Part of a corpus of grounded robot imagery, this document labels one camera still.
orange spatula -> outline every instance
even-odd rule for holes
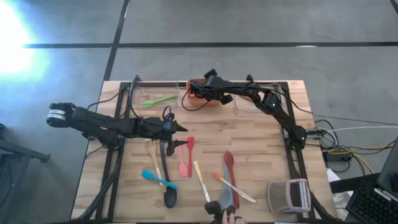
[[[192,177],[192,149],[195,144],[195,138],[188,137],[187,138],[187,147],[189,149],[189,164],[188,164],[188,176]]]

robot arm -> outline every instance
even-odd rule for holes
[[[290,143],[294,148],[298,150],[304,148],[307,140],[306,130],[297,126],[282,109],[279,97],[271,90],[257,85],[251,75],[247,76],[247,83],[234,83],[218,77],[216,71],[212,69],[205,74],[205,78],[205,83],[191,82],[190,91],[197,97],[205,98],[208,101],[219,100],[221,104],[225,105],[233,100],[230,94],[246,96],[253,101],[257,108],[265,114],[272,115],[287,130]],[[264,94],[263,98],[260,97],[260,92]]]
[[[119,137],[149,138],[171,141],[177,131],[188,131],[174,121],[174,114],[158,117],[114,119],[103,114],[87,111],[72,103],[52,103],[47,124],[55,128],[73,128],[86,138],[98,138],[100,143],[117,147]]]

concrete floor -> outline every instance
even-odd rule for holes
[[[69,219],[87,141],[45,123],[48,106],[87,106],[100,93],[111,49],[16,49],[17,44],[112,43],[124,0],[0,2],[0,122],[12,142],[51,153],[33,160],[9,223]],[[132,0],[121,36],[130,42],[398,41],[388,0]],[[315,114],[398,123],[398,47],[119,49],[111,80],[186,80],[211,68],[227,79],[305,80]],[[329,119],[335,128],[376,124]],[[396,129],[338,133],[341,144],[379,146]],[[364,156],[380,171],[388,152]],[[345,164],[330,164],[344,169]],[[356,161],[342,178],[361,175]]]

red spoon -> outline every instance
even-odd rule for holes
[[[188,176],[192,177],[192,149],[193,149],[193,145],[195,144],[195,138],[188,137],[187,141],[188,141],[187,147],[189,149]]]
[[[224,162],[225,162],[226,166],[228,167],[229,174],[231,176],[232,186],[236,187],[234,171],[232,170],[232,167],[234,166],[234,156],[232,156],[232,153],[229,152],[228,150],[224,152]],[[234,198],[235,207],[239,208],[238,193],[236,193],[236,191],[232,191],[232,194],[233,194],[233,198]]]

black spoon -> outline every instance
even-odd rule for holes
[[[166,155],[164,153],[164,142],[161,140],[159,142],[160,142],[160,156],[162,158],[164,177],[166,181],[170,182],[169,173],[167,172]],[[173,208],[177,201],[177,190],[171,187],[166,187],[166,192],[164,193],[163,199],[164,199],[164,204],[166,205],[167,208]]]

